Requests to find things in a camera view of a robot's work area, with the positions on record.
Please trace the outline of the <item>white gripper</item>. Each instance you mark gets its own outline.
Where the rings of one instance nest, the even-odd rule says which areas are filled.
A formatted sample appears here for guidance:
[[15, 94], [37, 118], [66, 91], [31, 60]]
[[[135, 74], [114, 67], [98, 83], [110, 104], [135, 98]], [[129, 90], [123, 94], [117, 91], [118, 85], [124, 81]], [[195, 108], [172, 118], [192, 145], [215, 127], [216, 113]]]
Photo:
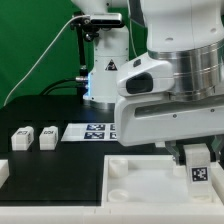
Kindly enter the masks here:
[[121, 97], [114, 111], [117, 140], [124, 146], [166, 142], [180, 164], [174, 140], [216, 135], [211, 143], [212, 160], [219, 161], [224, 148], [224, 95], [194, 102], [171, 102], [149, 96]]

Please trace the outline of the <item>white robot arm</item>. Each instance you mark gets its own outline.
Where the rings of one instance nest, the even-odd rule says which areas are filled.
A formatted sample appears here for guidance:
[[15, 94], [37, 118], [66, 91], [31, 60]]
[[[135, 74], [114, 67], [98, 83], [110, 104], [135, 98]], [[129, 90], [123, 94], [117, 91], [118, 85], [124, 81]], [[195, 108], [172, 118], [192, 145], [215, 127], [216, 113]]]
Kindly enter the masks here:
[[224, 146], [224, 0], [72, 0], [97, 35], [86, 105], [114, 112], [124, 146]]

